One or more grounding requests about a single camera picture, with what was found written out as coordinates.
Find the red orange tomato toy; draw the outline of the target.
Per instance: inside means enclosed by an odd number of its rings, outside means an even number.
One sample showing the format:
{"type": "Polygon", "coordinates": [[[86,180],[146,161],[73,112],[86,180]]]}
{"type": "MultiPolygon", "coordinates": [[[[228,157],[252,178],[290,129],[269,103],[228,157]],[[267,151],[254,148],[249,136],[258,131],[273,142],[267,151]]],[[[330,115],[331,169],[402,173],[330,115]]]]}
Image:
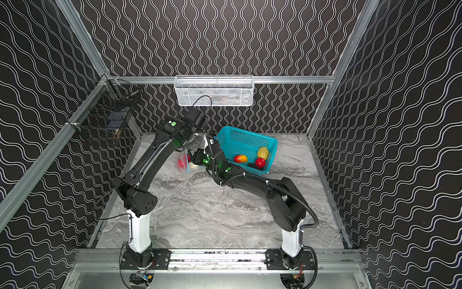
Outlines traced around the red orange tomato toy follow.
{"type": "Polygon", "coordinates": [[[234,156],[233,161],[236,163],[247,163],[249,160],[246,155],[241,154],[234,156]]]}

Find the clear zip top bag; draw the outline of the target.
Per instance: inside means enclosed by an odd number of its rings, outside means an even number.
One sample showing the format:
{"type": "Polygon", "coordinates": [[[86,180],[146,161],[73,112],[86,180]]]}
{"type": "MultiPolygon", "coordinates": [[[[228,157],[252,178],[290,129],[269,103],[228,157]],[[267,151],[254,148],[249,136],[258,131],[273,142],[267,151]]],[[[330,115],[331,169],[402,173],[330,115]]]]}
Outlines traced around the clear zip top bag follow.
{"type": "Polygon", "coordinates": [[[199,148],[180,148],[177,150],[177,153],[177,167],[180,173],[186,174],[203,168],[203,166],[199,165],[196,160],[199,148]]]}

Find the dark red apple toy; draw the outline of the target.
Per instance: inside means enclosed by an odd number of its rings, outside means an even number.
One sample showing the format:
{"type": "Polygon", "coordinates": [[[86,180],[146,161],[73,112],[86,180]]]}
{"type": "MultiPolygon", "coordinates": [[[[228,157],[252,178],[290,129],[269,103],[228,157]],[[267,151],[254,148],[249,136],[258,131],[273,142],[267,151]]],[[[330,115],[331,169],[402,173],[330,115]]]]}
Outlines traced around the dark red apple toy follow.
{"type": "Polygon", "coordinates": [[[188,161],[183,160],[183,159],[178,159],[177,165],[178,165],[179,171],[186,171],[188,168],[188,161]]]}

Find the yellow potato toy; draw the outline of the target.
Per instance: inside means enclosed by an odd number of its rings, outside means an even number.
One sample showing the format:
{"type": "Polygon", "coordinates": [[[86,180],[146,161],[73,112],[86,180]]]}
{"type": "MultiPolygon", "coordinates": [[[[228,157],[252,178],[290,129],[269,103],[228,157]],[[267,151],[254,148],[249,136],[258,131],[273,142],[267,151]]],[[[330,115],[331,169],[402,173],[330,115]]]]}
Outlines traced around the yellow potato toy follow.
{"type": "Polygon", "coordinates": [[[266,147],[262,147],[262,148],[259,148],[257,152],[257,157],[263,160],[267,160],[269,157],[269,154],[270,154],[269,149],[266,147]]]}

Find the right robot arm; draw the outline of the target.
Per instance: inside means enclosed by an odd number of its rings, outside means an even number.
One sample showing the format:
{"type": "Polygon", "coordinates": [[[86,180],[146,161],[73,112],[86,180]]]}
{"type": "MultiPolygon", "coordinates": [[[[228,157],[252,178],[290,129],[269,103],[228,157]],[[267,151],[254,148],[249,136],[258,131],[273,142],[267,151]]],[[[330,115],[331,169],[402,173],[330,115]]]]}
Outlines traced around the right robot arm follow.
{"type": "Polygon", "coordinates": [[[268,179],[250,173],[228,161],[218,143],[198,149],[191,161],[203,166],[217,185],[244,190],[266,200],[274,222],[282,230],[279,267],[302,268],[303,230],[316,228],[319,218],[291,179],[268,179]]]}

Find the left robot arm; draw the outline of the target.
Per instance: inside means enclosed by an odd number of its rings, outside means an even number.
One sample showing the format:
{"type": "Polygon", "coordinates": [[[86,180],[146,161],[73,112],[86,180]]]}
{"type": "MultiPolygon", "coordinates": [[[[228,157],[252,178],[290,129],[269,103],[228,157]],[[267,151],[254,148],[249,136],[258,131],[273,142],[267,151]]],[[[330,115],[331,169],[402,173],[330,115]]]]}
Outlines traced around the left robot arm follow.
{"type": "Polygon", "coordinates": [[[133,168],[111,182],[129,218],[130,237],[124,258],[140,269],[146,269],[152,263],[150,213],[156,207],[158,198],[149,193],[150,185],[175,151],[194,143],[204,122],[205,114],[195,108],[180,119],[165,118],[155,133],[154,141],[133,168]]]}

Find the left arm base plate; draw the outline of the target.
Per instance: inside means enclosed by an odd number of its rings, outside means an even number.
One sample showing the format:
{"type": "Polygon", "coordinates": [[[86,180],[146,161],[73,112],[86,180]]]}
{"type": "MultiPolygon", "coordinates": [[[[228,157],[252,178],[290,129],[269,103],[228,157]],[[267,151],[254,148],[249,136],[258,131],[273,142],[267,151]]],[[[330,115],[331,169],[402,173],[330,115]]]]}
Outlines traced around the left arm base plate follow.
{"type": "Polygon", "coordinates": [[[127,247],[120,261],[122,270],[166,270],[172,252],[168,249],[150,249],[138,253],[127,247]]]}

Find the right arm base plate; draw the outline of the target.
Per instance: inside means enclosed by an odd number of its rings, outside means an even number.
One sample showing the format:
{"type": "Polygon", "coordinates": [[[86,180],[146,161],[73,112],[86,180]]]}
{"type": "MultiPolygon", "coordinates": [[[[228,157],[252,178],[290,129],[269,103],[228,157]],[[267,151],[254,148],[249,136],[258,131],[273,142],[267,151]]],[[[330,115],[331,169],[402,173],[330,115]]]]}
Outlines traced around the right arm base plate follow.
{"type": "Polygon", "coordinates": [[[282,249],[268,249],[265,252],[265,265],[268,270],[314,270],[315,258],[309,250],[301,250],[297,256],[291,257],[282,249]]]}

